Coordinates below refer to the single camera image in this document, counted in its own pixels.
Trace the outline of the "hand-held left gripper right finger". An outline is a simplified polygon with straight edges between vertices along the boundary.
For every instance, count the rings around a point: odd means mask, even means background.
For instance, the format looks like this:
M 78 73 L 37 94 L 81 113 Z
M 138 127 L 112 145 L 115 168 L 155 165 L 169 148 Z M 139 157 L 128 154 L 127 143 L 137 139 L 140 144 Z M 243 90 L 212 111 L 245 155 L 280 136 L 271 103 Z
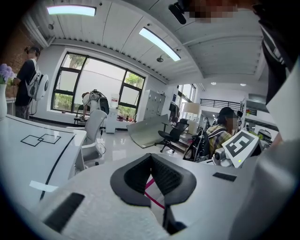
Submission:
M 185 202 L 170 207 L 175 221 L 185 228 L 170 234 L 156 225 L 150 227 L 150 239 L 228 240 L 249 191 L 257 157 L 247 158 L 241 168 L 194 163 L 164 154 L 158 157 L 190 171 L 196 178 L 196 187 Z

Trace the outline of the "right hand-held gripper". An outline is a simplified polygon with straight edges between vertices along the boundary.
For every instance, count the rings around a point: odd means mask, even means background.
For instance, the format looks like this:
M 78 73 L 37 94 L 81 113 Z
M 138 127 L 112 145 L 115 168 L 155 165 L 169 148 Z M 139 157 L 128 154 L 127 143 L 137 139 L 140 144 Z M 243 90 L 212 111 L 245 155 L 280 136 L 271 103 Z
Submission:
M 258 156 L 263 148 L 258 136 L 240 131 L 215 150 L 214 165 L 241 168 L 246 159 Z

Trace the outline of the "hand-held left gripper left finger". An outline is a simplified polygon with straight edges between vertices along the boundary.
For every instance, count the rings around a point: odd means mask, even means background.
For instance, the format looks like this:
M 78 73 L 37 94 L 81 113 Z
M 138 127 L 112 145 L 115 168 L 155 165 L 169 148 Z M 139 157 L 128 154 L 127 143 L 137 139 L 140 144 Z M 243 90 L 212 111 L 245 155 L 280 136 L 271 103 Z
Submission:
M 86 169 L 46 196 L 34 215 L 61 240 L 164 240 L 169 233 L 144 194 L 156 154 Z

